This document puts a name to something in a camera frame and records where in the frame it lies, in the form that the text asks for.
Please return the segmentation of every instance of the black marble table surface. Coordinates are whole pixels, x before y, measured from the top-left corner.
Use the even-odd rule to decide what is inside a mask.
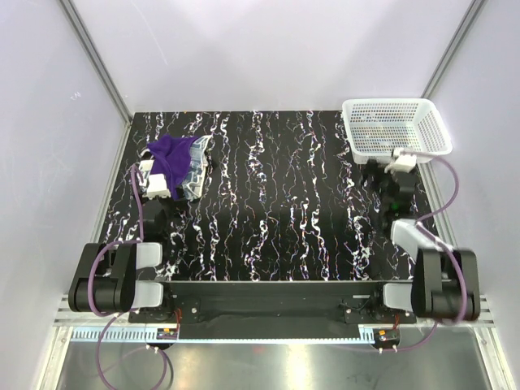
[[[409,279],[414,262],[372,228],[379,201],[357,182],[338,111],[135,115],[101,241],[138,236],[129,168],[147,143],[211,134],[204,194],[171,223],[155,280]],[[418,215],[430,211],[422,184]],[[434,229],[433,222],[428,226]]]

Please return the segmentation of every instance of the gray floor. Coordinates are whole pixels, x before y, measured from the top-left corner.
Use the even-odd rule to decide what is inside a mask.
[[[422,336],[402,330],[402,345]],[[102,366],[138,344],[104,344]],[[103,389],[94,343],[71,343],[58,388]],[[371,349],[365,346],[347,348]],[[489,389],[470,329],[440,329],[423,347],[406,353],[360,353],[339,345],[178,344],[167,350],[175,368],[161,388],[174,389]],[[141,351],[106,373],[118,389],[150,389],[161,375],[159,356]]]

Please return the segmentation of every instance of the gray wall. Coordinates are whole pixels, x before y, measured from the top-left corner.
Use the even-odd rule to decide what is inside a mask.
[[[0,388],[34,388],[124,124],[57,1],[0,2]]]
[[[420,96],[470,0],[74,0],[133,111]]]
[[[520,2],[487,2],[433,97],[453,140],[461,177],[448,210],[457,243],[479,258],[509,364],[520,383]],[[436,172],[447,199],[452,180]]]

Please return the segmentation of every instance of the white plastic basket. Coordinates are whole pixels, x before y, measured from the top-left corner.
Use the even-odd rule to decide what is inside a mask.
[[[369,158],[389,163],[395,148],[434,155],[452,151],[439,111],[427,99],[351,99],[343,103],[343,120],[357,164],[366,164]]]

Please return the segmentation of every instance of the purple towel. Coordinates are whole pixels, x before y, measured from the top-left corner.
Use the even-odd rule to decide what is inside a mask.
[[[148,144],[150,153],[155,157],[150,174],[164,174],[171,197],[174,199],[177,199],[176,187],[188,174],[189,163],[192,160],[189,148],[197,138],[198,136],[174,138],[167,134]]]

